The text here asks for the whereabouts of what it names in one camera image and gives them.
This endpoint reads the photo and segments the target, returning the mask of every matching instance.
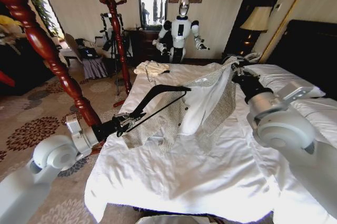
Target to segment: wooden dresser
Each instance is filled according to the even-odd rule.
[[[152,45],[152,41],[158,38],[159,31],[140,31],[136,29],[125,31],[130,34],[135,66],[144,61],[155,60],[155,57],[160,56],[160,51]]]

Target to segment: white pillow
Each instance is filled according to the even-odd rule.
[[[301,79],[299,76],[276,65],[255,64],[245,66],[245,68],[260,75],[260,83],[266,88],[271,88],[273,92],[279,91],[290,81]],[[319,87],[314,86],[314,89],[309,92],[305,98],[320,98],[322,96],[325,96],[325,93],[321,91]]]
[[[337,101],[306,99],[296,100],[291,105],[337,148]]]

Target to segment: headboard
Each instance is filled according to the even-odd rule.
[[[337,24],[291,20],[268,58],[337,100]]]

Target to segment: wooden post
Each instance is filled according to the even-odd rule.
[[[130,82],[130,75],[128,73],[128,69],[127,69],[127,64],[126,64],[126,57],[125,57],[125,49],[123,46],[123,41],[122,41],[122,37],[121,37],[121,25],[120,22],[117,18],[117,5],[120,4],[125,4],[126,0],[121,0],[119,2],[116,2],[115,0],[100,0],[100,2],[102,4],[106,4],[110,13],[111,13],[111,25],[112,28],[116,34],[116,42],[117,42],[117,50],[118,53],[121,57],[121,63],[122,63],[122,73],[123,73],[123,79],[124,79],[124,86],[125,86],[125,91],[126,94],[128,95],[130,93],[131,90],[131,82]]]
[[[60,61],[55,44],[36,22],[35,13],[27,4],[28,0],[0,1],[7,6],[11,15],[22,23],[28,41],[34,50],[47,60],[51,71],[58,76],[63,89],[74,99],[85,122],[89,126],[100,124],[101,121],[91,107],[89,100],[82,96],[79,84],[69,75],[66,66]]]

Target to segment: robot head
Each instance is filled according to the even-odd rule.
[[[187,11],[189,10],[190,0],[179,0],[179,14],[184,17],[187,15]]]

